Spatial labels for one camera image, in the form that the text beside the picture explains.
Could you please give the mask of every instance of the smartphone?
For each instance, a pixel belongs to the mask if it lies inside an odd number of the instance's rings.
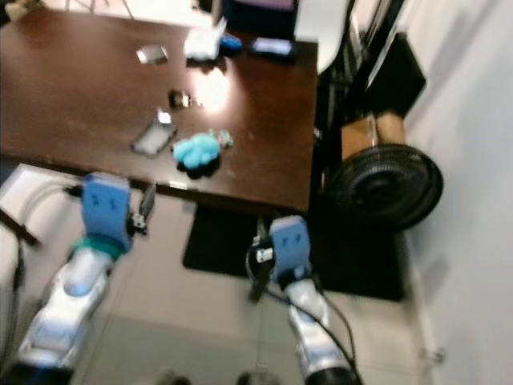
[[[131,143],[131,150],[151,158],[156,157],[176,134],[176,125],[167,112],[158,116]]]
[[[168,60],[166,49],[157,45],[141,47],[136,54],[141,64],[158,64]]]
[[[257,38],[251,42],[249,51],[255,55],[275,59],[292,60],[297,56],[297,49],[293,42],[278,38]]]

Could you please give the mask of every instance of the fan grille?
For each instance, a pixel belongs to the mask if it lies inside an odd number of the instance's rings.
[[[425,154],[404,144],[367,148],[346,159],[330,196],[351,225],[402,230],[426,217],[442,195],[443,178]]]

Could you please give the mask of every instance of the blue plush toy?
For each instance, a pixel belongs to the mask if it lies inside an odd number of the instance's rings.
[[[195,134],[189,139],[181,140],[173,146],[173,157],[183,163],[187,170],[206,166],[219,157],[219,141],[211,134]]]

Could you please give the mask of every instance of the table leg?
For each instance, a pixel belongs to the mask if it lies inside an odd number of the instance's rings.
[[[3,223],[15,235],[20,236],[26,243],[31,246],[40,245],[41,242],[32,235],[25,226],[21,226],[13,217],[0,208],[0,223]]]

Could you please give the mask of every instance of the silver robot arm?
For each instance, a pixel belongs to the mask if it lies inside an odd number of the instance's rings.
[[[249,298],[254,301],[267,282],[277,283],[288,300],[330,330],[329,307],[311,278],[310,243],[305,220],[275,220],[268,234],[259,229],[248,251],[246,268],[253,280]],[[356,385],[351,365],[334,340],[316,320],[289,306],[289,322],[297,339],[297,357],[307,385]]]
[[[107,253],[79,249],[54,276],[42,309],[18,349],[17,360],[35,367],[72,370],[90,327],[90,319],[108,286],[113,261]]]
[[[108,290],[115,262],[130,251],[136,233],[146,234],[155,186],[130,210],[127,180],[95,173],[82,186],[86,235],[52,278],[2,385],[67,385],[87,340],[91,318]]]

